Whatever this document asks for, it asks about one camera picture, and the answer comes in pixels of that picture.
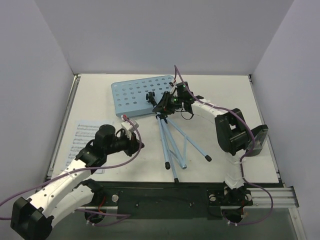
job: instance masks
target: blue pegboard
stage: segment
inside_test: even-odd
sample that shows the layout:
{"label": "blue pegboard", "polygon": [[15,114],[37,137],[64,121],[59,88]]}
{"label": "blue pegboard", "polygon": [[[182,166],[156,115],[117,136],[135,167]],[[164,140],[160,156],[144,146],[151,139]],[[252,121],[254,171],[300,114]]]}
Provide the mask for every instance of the blue pegboard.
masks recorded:
{"label": "blue pegboard", "polygon": [[169,83],[173,76],[158,76],[144,79],[120,81],[111,84],[111,90],[115,106],[115,115],[127,115],[136,117],[152,114],[153,106],[146,101],[148,92],[155,93],[155,100],[159,102],[165,91],[170,91]]}

